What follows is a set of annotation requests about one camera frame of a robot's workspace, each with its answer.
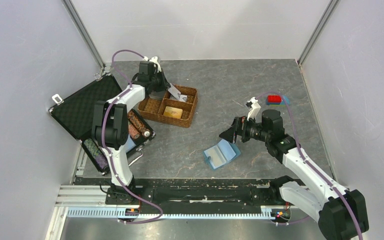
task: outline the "white wall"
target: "white wall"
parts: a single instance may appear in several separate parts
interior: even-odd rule
[[[0,240],[44,239],[78,149],[49,116],[51,96],[97,71],[60,0],[0,0]]]
[[[72,2],[109,63],[119,49],[164,60],[297,59],[329,0]]]
[[[340,1],[303,70],[336,176],[384,239],[384,1]]]

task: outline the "case latch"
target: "case latch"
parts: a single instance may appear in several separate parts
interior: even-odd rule
[[[52,96],[52,100],[57,104],[60,105],[64,102],[64,100],[60,97],[60,95],[57,93]]]

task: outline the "metal frame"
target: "metal frame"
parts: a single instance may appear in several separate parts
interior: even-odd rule
[[[74,181],[76,177],[83,176],[83,171],[85,170],[86,161],[88,160],[88,155],[86,154],[85,150],[80,146],[79,150],[77,152],[77,157],[75,160],[75,166],[73,168],[73,171],[71,173],[71,180],[70,185],[74,184]]]
[[[67,12],[70,14],[70,17],[73,20],[78,31],[80,32],[81,37],[83,38],[84,42],[86,43],[87,47],[89,48],[90,52],[92,53],[93,58],[95,59],[96,63],[101,67],[101,71],[102,71],[105,68],[105,63],[104,63],[101,55],[99,54],[97,47],[95,46],[94,42],[92,41],[91,36],[89,35],[88,31],[86,30],[86,27],[83,24],[82,19],[79,16],[79,13],[77,13],[73,2],[71,0],[62,0],[62,3],[64,3],[64,6],[67,9]]]
[[[107,191],[109,186],[102,186]],[[56,197],[55,207],[103,207],[107,195],[99,186],[62,185]]]
[[[307,42],[307,45],[305,45],[304,50],[301,53],[301,56],[299,56],[298,60],[296,61],[298,63],[298,66],[301,67],[308,57],[311,49],[313,48],[314,44],[316,43],[317,39],[320,36],[320,33],[325,28],[326,23],[328,22],[329,18],[331,17],[333,11],[337,7],[340,0],[330,0],[329,4],[326,7],[326,10],[324,10],[323,15],[321,16],[320,20],[317,23],[317,26],[315,27],[310,39]]]
[[[66,222],[68,207],[56,206],[53,208],[52,218],[46,232],[45,240],[59,240]]]
[[[159,214],[132,215],[127,212],[132,207],[105,206],[105,207],[75,207],[68,209],[69,218],[109,218],[109,219],[152,219]],[[271,216],[272,209],[260,206],[261,213],[236,213],[236,214],[163,214],[159,219],[256,219],[274,220]]]

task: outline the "cable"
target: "cable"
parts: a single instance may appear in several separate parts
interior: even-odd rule
[[[105,128],[107,127],[107,119],[108,119],[108,116],[109,116],[109,114],[110,114],[110,110],[111,110],[111,108],[113,107],[113,105],[114,105],[114,104],[115,104],[121,97],[123,97],[124,95],[126,95],[126,94],[127,94],[128,92],[130,92],[131,89],[133,88],[133,86],[132,86],[132,82],[129,80],[129,78],[128,78],[124,73],[122,73],[121,71],[119,71],[119,70],[116,68],[116,66],[114,65],[114,58],[115,58],[115,56],[116,56],[118,53],[121,53],[121,52],[130,52],[130,53],[134,53],[134,54],[138,55],[139,57],[144,58],[143,55],[141,55],[141,54],[139,54],[139,53],[137,53],[137,52],[135,52],[135,51],[128,50],[128,49],[118,50],[118,51],[116,51],[116,52],[114,53],[114,55],[112,55],[112,66],[114,67],[114,69],[115,69],[120,75],[122,75],[125,79],[127,79],[128,83],[129,83],[129,87],[128,87],[126,90],[122,91],[116,98],[114,98],[114,100],[109,104],[108,108],[106,109],[106,111],[105,111],[105,115],[104,115],[104,117],[103,117],[103,122],[102,122],[101,142],[102,142],[102,147],[108,151],[108,154],[109,154],[109,163],[111,164],[111,168],[112,168],[113,171],[114,171],[112,174],[114,174],[115,178],[116,178],[117,181],[121,184],[121,186],[123,187],[123,189],[124,189],[126,192],[128,192],[130,195],[132,195],[133,197],[135,197],[136,199],[138,199],[139,201],[142,201],[142,202],[144,202],[144,203],[147,203],[147,204],[149,204],[149,205],[151,205],[151,206],[153,206],[153,207],[155,207],[156,209],[159,210],[159,215],[156,216],[156,217],[154,217],[154,218],[146,219],[146,220],[143,220],[143,221],[133,221],[133,222],[127,222],[127,221],[125,221],[125,222],[124,222],[125,224],[145,224],[145,223],[151,223],[151,222],[154,222],[154,221],[158,220],[159,218],[161,218],[161,216],[163,216],[163,209],[162,209],[160,206],[158,206],[158,205],[156,205],[156,204],[154,204],[154,203],[152,203],[152,202],[150,202],[150,201],[148,201],[148,200],[146,200],[146,199],[143,199],[143,198],[141,198],[140,196],[134,194],[132,191],[130,191],[130,189],[129,189],[129,188],[122,182],[122,180],[120,179],[119,174],[116,172],[116,170],[115,170],[116,168],[115,168],[115,166],[114,166],[114,161],[113,161],[113,153],[112,153],[111,150],[107,147],[107,145],[105,145]]]
[[[304,162],[306,164],[308,164],[308,166],[310,166],[311,169],[314,170],[314,172],[316,172],[326,183],[327,185],[329,185],[329,187],[331,187],[335,193],[339,196],[339,198],[342,200],[343,204],[345,205],[346,209],[348,210],[348,213],[349,215],[351,216],[351,219],[354,223],[354,226],[355,226],[355,229],[357,231],[357,234],[358,234],[358,239],[359,240],[363,240],[363,234],[362,234],[362,230],[360,229],[360,226],[359,226],[359,223],[357,221],[357,218],[356,218],[356,215],[354,215],[354,212],[353,210],[351,209],[351,206],[348,204],[347,200],[345,199],[345,197],[341,194],[341,192],[339,192],[339,190],[333,186],[333,183],[331,183],[331,181],[329,181],[313,164],[311,164],[308,160],[306,160],[306,157],[304,156],[303,152],[301,151],[301,145],[300,145],[300,140],[298,139],[298,134],[297,134],[297,130],[295,128],[295,121],[294,121],[294,117],[292,115],[292,111],[291,111],[291,108],[289,107],[289,104],[288,102],[285,100],[285,98],[283,97],[283,95],[280,93],[280,92],[277,92],[277,91],[268,91],[268,92],[265,92],[261,95],[259,95],[258,97],[256,97],[255,99],[260,99],[262,96],[266,95],[266,94],[276,94],[278,95],[279,97],[282,98],[283,102],[285,103],[285,106],[286,106],[286,109],[287,109],[287,112],[289,114],[289,118],[290,118],[290,121],[292,123],[292,132],[293,132],[293,137],[295,138],[295,142],[296,142],[296,146],[297,146],[297,149],[298,149],[298,152],[299,152],[299,155],[301,156],[301,158],[304,160]]]
[[[100,188],[100,190],[101,190],[104,194],[107,194],[107,193],[108,193],[107,191],[104,191],[104,190],[102,189],[102,185],[101,185],[101,184],[99,184],[99,188]]]
[[[119,53],[122,53],[122,52],[129,52],[129,53],[133,53],[133,54],[136,54],[138,55],[139,57],[141,58],[145,58],[142,54],[136,52],[136,51],[133,51],[133,50],[129,50],[129,49],[122,49],[122,50],[118,50],[116,52],[114,52],[114,54],[112,55],[112,58],[111,58],[111,65],[112,67],[114,68],[114,70],[117,71],[117,73],[119,73],[121,76],[123,76],[128,84],[130,85],[130,88],[132,88],[132,81],[130,81],[130,79],[126,76],[126,74],[124,74],[122,71],[120,71],[117,67],[116,67],[116,62],[114,61],[114,59],[116,58],[116,55],[119,54]]]
[[[294,224],[302,223],[302,222],[306,221],[309,218],[310,218],[310,216],[306,216],[303,219],[296,220],[296,221],[291,221],[291,222],[273,222],[273,221],[270,221],[270,222],[276,224],[276,226],[279,226],[279,225],[280,226],[289,226],[289,225],[294,225]]]
[[[289,211],[289,218],[286,218],[286,217],[283,217],[282,215],[279,215],[279,218],[287,221],[289,223],[289,221],[291,220],[292,218],[292,211]]]

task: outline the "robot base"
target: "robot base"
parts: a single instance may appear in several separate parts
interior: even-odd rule
[[[133,178],[127,188],[134,194],[137,194],[135,186],[135,178]],[[105,204],[125,205],[131,204],[135,200],[136,199],[130,195],[122,186],[117,186],[114,183],[111,183],[110,187],[108,188],[108,192],[106,193]]]

